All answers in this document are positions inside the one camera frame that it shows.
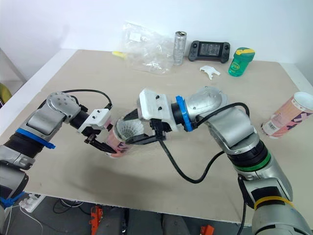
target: beige tabletop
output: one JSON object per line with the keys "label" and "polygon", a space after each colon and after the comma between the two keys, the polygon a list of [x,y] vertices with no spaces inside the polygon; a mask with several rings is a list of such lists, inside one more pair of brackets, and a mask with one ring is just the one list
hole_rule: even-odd
{"label": "beige tabletop", "polygon": [[[275,62],[253,61],[239,78],[227,74],[229,63],[185,61],[168,75],[153,75],[126,68],[125,62],[109,52],[77,51],[45,85],[0,137],[4,143],[38,105],[54,91],[97,89],[112,99],[112,116],[117,118],[135,108],[140,91],[146,87],[173,100],[189,96],[202,86],[215,86],[228,95],[230,102],[244,102],[250,108],[252,123],[260,124],[279,108],[296,86]],[[204,65],[221,72],[213,80],[199,71]],[[107,101],[99,94],[76,93],[81,104],[93,110]],[[279,140],[260,132],[271,153],[288,176],[294,192],[294,204],[313,227],[312,137],[313,118]],[[99,140],[104,140],[103,133]],[[166,212],[185,216],[236,221],[242,217],[243,199],[237,175],[226,155],[212,165],[206,179],[191,184],[182,179],[158,143],[135,146],[121,159],[111,159],[91,145],[73,127],[63,127],[51,141],[56,148],[45,148],[34,166],[26,191],[54,197],[76,199],[106,205]],[[166,144],[181,169],[199,178],[211,157],[220,151],[205,125],[191,133],[168,133]],[[247,211],[251,223],[253,211]]]}

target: silver can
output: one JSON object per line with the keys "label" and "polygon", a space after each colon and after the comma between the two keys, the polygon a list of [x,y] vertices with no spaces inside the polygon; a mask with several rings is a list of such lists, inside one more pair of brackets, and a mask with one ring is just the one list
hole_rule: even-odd
{"label": "silver can", "polygon": [[177,31],[175,33],[174,44],[174,65],[182,65],[185,53],[185,45],[187,40],[187,33],[183,31]]}

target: robotic arm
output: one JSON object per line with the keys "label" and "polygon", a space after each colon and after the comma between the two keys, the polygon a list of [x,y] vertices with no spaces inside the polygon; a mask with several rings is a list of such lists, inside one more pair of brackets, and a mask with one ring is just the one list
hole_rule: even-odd
{"label": "robotic arm", "polygon": [[[246,113],[235,108],[241,105]],[[112,128],[110,108],[87,108],[65,92],[52,93],[10,139],[0,146],[0,214],[8,198],[23,191],[28,170],[43,147],[54,148],[49,141],[63,122],[86,136],[85,142],[101,151],[115,153],[105,143],[98,142],[101,130]],[[165,140],[170,131],[193,131],[205,123],[211,135],[227,154],[238,173],[238,182],[245,202],[255,209],[252,231],[256,235],[312,235],[302,215],[291,203],[292,188],[275,158],[260,140],[248,117],[245,104],[227,105],[227,96],[213,87],[204,87],[196,94],[176,102],[164,94],[144,89],[137,109],[124,119],[139,118],[150,122],[152,136],[143,134],[127,140],[129,144],[147,144]]]}
{"label": "robotic arm", "polygon": [[23,170],[29,170],[35,156],[43,147],[55,148],[49,141],[67,123],[86,136],[85,142],[101,151],[116,153],[110,146],[96,140],[101,130],[112,128],[110,103],[107,108],[96,109],[90,115],[74,96],[64,92],[52,93],[16,130],[10,139],[0,146],[0,213],[10,206],[10,198],[18,196],[28,182]]}
{"label": "robotic arm", "polygon": [[[238,105],[246,113],[235,107]],[[255,209],[253,234],[312,235],[305,219],[293,207],[290,182],[260,140],[248,115],[245,104],[227,105],[226,95],[214,87],[204,87],[185,100],[177,96],[175,103],[164,94],[144,89],[137,109],[124,119],[149,121],[154,135],[135,136],[127,143],[162,141],[166,132],[182,128],[190,132],[205,123],[237,171],[245,203]]]}

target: power strip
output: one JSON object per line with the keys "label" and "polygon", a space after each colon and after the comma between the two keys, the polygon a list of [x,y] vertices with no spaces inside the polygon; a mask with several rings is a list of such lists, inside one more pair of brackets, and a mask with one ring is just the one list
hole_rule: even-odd
{"label": "power strip", "polygon": [[30,193],[28,196],[29,198],[25,198],[24,200],[20,201],[19,205],[24,208],[28,213],[32,213],[42,202],[45,196],[40,195],[39,197],[37,197],[33,193]]}

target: floor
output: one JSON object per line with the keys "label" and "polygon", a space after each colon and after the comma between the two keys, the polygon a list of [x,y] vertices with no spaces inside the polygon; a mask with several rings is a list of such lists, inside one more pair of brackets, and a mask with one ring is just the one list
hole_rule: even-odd
{"label": "floor", "polygon": [[[39,220],[44,228],[44,235],[90,235],[90,215],[83,213],[79,208],[71,208],[65,213],[56,214],[53,212],[53,205],[57,198],[46,197],[41,204],[30,215]],[[94,204],[84,203],[81,208],[85,212],[90,212]],[[57,203],[56,211],[66,210],[65,207]],[[171,215],[163,215],[155,212],[129,210],[129,222],[126,235],[184,235],[183,232],[163,233],[161,221]],[[211,225],[215,228],[214,235],[236,235],[239,225],[234,223],[218,222],[212,220],[183,217],[183,224],[175,222],[176,226],[185,226],[190,235],[199,235],[200,226]],[[41,227],[34,220],[24,215],[19,207],[12,208],[12,215],[8,235],[40,235]],[[242,235],[250,235],[251,227],[245,227]]]}

